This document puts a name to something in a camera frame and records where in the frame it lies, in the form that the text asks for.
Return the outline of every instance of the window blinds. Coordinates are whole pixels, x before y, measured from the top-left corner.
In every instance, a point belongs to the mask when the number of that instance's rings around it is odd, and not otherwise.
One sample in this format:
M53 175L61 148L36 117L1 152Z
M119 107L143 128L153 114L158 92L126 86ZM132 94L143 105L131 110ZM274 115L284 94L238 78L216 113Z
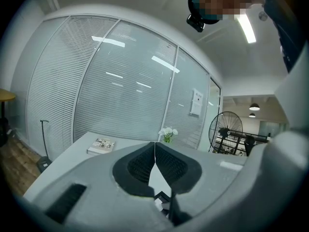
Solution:
M71 120L83 72L99 42L115 23L102 17L70 17L53 35L34 70L27 104L30 145L45 155L40 119L51 160L71 145Z
M178 131L172 137L173 144L197 149L208 102L209 74L182 50L178 53L176 69L164 128ZM203 95L199 116L190 114L194 90Z
M118 23L92 59L76 105L74 141L87 131L156 141L176 46L141 27Z
M26 100L30 79L44 47L66 18L62 17L42 22L30 37L15 68L11 92L16 94L16 99L8 103L9 118L11 126L15 128L20 137L23 137L26 143L28 143Z

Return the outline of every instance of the standing fan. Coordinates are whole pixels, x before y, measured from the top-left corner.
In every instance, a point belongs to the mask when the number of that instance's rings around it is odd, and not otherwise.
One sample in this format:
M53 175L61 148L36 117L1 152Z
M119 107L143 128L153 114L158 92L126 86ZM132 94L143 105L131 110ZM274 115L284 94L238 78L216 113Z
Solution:
M235 136L239 134L242 134L240 118L232 112L222 112L213 119L208 135L214 152L228 154L236 151Z

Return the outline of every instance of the wooden floor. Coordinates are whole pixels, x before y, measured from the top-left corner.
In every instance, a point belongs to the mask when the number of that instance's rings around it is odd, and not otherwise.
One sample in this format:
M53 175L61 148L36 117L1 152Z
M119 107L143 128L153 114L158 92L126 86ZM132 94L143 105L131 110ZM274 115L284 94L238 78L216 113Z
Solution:
M8 142L0 147L0 166L8 186L16 195L24 195L39 177L36 162L40 156L25 147L12 132Z

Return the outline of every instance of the white table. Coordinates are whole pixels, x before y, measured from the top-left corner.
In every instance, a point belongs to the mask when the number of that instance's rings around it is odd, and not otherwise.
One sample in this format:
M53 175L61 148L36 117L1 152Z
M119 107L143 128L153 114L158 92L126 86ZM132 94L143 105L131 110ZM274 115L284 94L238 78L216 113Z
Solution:
M24 198L32 202L35 197L46 186L55 181L57 178L67 173L73 167L82 161L93 157L87 154L87 149L93 144L97 138L109 138L115 141L113 150L119 150L125 147L147 143L148 141L132 140L125 138L117 138L104 136L92 132L87 132L84 136L72 144L65 152L63 152L53 163L33 182L24 194Z

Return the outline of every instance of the black pendant lamp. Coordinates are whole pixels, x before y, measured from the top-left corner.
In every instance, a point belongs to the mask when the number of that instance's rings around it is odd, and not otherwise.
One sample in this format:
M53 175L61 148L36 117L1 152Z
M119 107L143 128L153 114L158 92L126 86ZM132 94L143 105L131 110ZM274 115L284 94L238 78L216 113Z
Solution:
M258 104L256 103L253 103L250 108L249 108L251 111L259 111L260 110L260 107Z

